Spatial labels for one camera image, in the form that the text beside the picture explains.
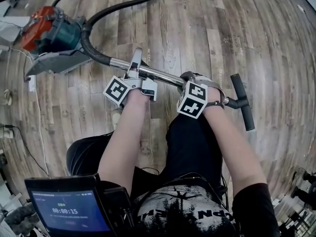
black grip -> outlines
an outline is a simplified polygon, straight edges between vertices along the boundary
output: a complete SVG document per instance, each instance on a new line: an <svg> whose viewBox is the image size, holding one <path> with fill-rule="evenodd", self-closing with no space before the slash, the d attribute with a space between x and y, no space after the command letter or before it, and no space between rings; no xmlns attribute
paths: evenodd
<svg viewBox="0 0 316 237"><path fill-rule="evenodd" d="M241 98L247 97L245 88L243 87L243 84L242 84L242 81L240 78L240 75L239 74L232 75L231 80L232 80L233 86L235 88L237 98L241 99Z"/></svg>
<svg viewBox="0 0 316 237"><path fill-rule="evenodd" d="M239 103L239 107L241 107L243 121L245 123L246 131L250 131L255 129L255 124L253 122L251 108L248 102L247 94L245 88L243 87L241 78L239 74L235 74L231 76L231 80L233 86L235 88L235 92L237 95L237 102Z"/></svg>
<svg viewBox="0 0 316 237"><path fill-rule="evenodd" d="M251 131L255 129L255 124L253 122L250 106L248 105L248 106L242 107L241 113L243 117L243 122L245 123L246 131Z"/></svg>

black shorts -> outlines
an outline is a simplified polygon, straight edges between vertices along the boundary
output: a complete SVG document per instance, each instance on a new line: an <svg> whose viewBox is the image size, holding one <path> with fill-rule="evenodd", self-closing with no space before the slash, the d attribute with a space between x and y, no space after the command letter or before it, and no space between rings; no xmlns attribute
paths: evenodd
<svg viewBox="0 0 316 237"><path fill-rule="evenodd" d="M93 174L112 133L75 141L67 151L67 168L71 175ZM215 189L221 189L222 154L206 118L179 115L170 124L166 167L158 175L135 167L131 198L134 199L187 173L203 176Z"/></svg>

wristband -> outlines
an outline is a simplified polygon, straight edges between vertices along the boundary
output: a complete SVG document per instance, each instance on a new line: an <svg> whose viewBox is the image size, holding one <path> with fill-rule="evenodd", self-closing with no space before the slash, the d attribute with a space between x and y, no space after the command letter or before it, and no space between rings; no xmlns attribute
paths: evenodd
<svg viewBox="0 0 316 237"><path fill-rule="evenodd" d="M215 102L212 102L212 103L207 103L205 108L209 107L209 106L220 106L220 107L224 108L224 105L222 103L220 103L219 101L215 101Z"/></svg>

forearm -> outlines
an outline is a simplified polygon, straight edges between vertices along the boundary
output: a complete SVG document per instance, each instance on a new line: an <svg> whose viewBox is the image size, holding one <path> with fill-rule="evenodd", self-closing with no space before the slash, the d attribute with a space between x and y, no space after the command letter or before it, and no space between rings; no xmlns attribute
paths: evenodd
<svg viewBox="0 0 316 237"><path fill-rule="evenodd" d="M214 131L227 168L231 174L234 195L255 184L266 183L253 149L229 120L221 107L209 107L204 115Z"/></svg>
<svg viewBox="0 0 316 237"><path fill-rule="evenodd" d="M98 169L101 180L119 184L125 187L129 194L140 150L145 111L146 105L125 106Z"/></svg>

timer display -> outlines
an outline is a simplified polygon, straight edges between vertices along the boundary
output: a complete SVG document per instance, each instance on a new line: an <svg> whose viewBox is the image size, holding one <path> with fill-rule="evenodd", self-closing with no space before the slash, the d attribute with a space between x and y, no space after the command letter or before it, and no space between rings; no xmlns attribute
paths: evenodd
<svg viewBox="0 0 316 237"><path fill-rule="evenodd" d="M58 208L53 208L53 212L56 212L56 213L66 213L66 214L78 214L77 210L76 209L58 209Z"/></svg>
<svg viewBox="0 0 316 237"><path fill-rule="evenodd" d="M32 191L32 195L48 228L76 232L107 232L110 230L93 191Z"/></svg>

